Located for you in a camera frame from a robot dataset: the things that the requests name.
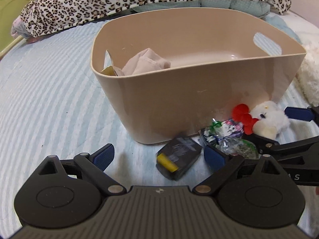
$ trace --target candy wrapper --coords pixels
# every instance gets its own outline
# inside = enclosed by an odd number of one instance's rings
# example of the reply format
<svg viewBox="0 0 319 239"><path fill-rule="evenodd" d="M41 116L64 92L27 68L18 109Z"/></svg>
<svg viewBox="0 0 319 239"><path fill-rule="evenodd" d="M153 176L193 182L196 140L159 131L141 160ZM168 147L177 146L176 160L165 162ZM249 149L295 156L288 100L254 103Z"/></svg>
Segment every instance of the candy wrapper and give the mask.
<svg viewBox="0 0 319 239"><path fill-rule="evenodd" d="M211 126L201 129L199 134L201 136L200 143L204 147L208 144L219 143L224 138L241 137L243 125L235 123L232 119L223 122L213 119Z"/></svg>

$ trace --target green ribbon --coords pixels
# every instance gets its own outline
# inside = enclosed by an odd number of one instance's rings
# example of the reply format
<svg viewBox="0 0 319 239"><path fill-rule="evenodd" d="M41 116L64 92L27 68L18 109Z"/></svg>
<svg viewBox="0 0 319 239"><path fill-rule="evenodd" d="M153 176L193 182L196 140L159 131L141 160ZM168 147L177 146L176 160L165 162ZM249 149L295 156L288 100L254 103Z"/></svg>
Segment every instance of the green ribbon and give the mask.
<svg viewBox="0 0 319 239"><path fill-rule="evenodd" d="M213 119L213 122L210 125L209 129L210 129L210 131L214 132L215 128L221 127L221 126L222 126L222 123L220 121L217 121L217 120Z"/></svg>

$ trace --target black box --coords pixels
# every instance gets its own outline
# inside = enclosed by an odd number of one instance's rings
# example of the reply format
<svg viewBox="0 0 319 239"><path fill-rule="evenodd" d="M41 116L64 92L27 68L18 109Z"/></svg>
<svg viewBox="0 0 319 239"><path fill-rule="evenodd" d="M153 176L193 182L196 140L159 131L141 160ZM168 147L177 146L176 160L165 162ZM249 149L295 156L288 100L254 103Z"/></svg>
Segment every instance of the black box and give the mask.
<svg viewBox="0 0 319 239"><path fill-rule="evenodd" d="M198 159L202 147L189 137L178 136L157 152L156 167L170 180L178 180Z"/></svg>

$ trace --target clear plastic bag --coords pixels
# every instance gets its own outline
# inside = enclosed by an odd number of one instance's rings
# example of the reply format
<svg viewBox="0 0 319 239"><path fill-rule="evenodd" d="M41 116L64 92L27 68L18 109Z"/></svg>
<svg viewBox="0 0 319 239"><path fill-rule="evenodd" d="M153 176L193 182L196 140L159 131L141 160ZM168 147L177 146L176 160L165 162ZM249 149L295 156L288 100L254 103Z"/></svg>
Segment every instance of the clear plastic bag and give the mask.
<svg viewBox="0 0 319 239"><path fill-rule="evenodd" d="M227 155L241 155L246 159L259 159L256 146L240 138L224 138L215 145L217 149Z"/></svg>

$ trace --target pink fabric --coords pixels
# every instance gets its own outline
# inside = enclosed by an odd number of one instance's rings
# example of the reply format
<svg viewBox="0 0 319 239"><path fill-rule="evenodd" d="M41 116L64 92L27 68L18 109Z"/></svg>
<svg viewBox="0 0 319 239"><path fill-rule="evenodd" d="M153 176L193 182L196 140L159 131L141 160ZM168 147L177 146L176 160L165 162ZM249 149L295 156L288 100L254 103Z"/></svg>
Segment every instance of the pink fabric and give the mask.
<svg viewBox="0 0 319 239"><path fill-rule="evenodd" d="M123 67L122 71L124 75L134 75L170 67L171 63L169 61L161 58L152 49L147 48L133 56Z"/></svg>
<svg viewBox="0 0 319 239"><path fill-rule="evenodd" d="M11 28L11 36L13 38L17 38L19 36L19 33L17 32L17 27L23 23L20 16L14 20L12 23L12 28Z"/></svg>

